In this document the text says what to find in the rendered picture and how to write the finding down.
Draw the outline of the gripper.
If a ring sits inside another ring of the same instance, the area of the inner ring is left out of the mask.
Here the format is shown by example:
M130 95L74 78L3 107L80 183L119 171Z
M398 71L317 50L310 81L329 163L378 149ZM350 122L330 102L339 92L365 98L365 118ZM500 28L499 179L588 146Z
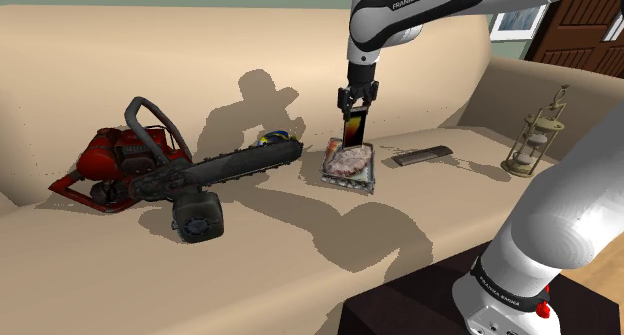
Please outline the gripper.
M337 107L341 110L344 120L351 118L353 107L352 96L362 96L363 105L369 107L377 98L379 82L374 79L376 64L348 64L348 87L337 91Z

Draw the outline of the black phone with orange screen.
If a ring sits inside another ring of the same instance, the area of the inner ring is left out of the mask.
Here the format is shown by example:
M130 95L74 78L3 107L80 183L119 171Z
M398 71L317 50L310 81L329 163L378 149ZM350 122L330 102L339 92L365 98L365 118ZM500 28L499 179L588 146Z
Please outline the black phone with orange screen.
M363 144L368 108L354 107L350 111L349 119L344 121L343 147L349 148Z

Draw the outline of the tray of raw meat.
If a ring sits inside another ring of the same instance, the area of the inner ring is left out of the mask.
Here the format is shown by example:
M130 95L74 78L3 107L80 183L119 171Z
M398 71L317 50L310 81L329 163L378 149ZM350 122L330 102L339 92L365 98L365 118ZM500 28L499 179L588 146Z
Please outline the tray of raw meat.
M374 154L370 143L344 148L341 139L331 138L320 168L321 180L372 194L375 186Z

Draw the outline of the black remote control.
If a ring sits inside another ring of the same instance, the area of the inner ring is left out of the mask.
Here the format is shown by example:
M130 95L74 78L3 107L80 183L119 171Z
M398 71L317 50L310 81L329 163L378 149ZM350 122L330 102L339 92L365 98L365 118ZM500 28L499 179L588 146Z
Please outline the black remote control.
M392 160L399 166L406 166L451 155L452 153L453 151L449 147L439 145L395 155L392 157Z

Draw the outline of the blue and yellow ball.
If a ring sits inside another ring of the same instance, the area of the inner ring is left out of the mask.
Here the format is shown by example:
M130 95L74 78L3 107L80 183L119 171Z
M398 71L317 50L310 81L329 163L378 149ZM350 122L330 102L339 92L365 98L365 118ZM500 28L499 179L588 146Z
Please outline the blue and yellow ball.
M283 130L271 131L264 134L256 143L257 146L265 146L275 143L281 143L289 140L297 140L294 135L290 135Z

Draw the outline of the brass hourglass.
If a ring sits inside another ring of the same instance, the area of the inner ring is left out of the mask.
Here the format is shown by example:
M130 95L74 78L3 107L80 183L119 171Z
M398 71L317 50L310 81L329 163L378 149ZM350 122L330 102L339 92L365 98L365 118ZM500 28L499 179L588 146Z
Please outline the brass hourglass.
M520 134L506 159L501 162L503 170L525 178L534 174L557 134L565 128L559 117L566 107L562 99L568 88L568 85L562 85L550 104L541 107L536 114L529 114L524 118Z

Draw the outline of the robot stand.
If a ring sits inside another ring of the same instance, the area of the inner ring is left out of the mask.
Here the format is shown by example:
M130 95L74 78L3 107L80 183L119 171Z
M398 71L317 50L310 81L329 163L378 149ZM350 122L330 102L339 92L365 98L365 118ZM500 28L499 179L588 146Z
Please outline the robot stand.
M344 302L337 335L469 335L451 288L485 243L370 289ZM562 335L621 335L619 305L558 275L551 305Z

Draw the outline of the brown wooden door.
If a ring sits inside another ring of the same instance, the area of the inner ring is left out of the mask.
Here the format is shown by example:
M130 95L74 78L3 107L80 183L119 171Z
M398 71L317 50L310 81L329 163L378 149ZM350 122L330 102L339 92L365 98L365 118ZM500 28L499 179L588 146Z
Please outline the brown wooden door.
M551 4L525 59L624 79L621 3L562 0Z

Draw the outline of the beige sofa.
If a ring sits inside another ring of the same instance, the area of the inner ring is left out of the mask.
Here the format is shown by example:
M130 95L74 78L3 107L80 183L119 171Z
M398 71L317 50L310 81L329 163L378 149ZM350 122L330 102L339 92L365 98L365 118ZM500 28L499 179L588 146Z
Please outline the beige sofa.
M367 195L324 183L342 133L344 10L0 6L0 335L332 335L344 299L493 237L526 187L501 161L568 85L561 158L624 80L496 57L482 16L386 49ZM297 162L218 187L225 232L184 244L167 202L53 194L96 131L156 103L203 159L284 129ZM392 157L453 153L399 166Z

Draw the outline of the white framed wall picture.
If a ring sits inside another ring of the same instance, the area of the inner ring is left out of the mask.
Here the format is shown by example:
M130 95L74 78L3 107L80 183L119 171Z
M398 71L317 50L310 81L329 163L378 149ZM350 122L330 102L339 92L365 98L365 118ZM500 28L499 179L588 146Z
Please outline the white framed wall picture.
M548 9L547 5L498 13L491 19L491 41L522 41L534 38Z

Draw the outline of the red and black chainsaw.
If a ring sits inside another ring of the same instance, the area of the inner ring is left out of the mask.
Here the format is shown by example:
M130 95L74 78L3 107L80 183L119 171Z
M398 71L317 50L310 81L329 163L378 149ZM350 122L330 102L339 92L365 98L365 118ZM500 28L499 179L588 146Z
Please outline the red and black chainsaw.
M288 165L303 150L301 142L289 140L194 163L177 127L149 100L133 98L124 117L126 130L98 130L75 170L49 189L104 213L121 212L141 201L169 201L172 229L186 243L224 233L218 195L204 187Z

